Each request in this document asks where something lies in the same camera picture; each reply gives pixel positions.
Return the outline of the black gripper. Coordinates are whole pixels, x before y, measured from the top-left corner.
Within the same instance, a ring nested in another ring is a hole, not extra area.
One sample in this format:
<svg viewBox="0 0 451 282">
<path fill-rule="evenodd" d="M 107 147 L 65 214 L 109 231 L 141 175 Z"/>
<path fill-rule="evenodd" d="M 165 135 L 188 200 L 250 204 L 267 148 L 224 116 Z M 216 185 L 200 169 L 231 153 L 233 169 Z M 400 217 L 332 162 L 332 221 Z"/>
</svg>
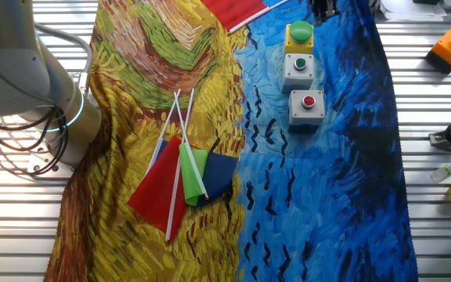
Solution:
<svg viewBox="0 0 451 282">
<path fill-rule="evenodd" d="M 314 26 L 321 26 L 327 20 L 326 12 L 339 12 L 337 0 L 311 0 L 310 2 L 314 11 Z"/>
</svg>

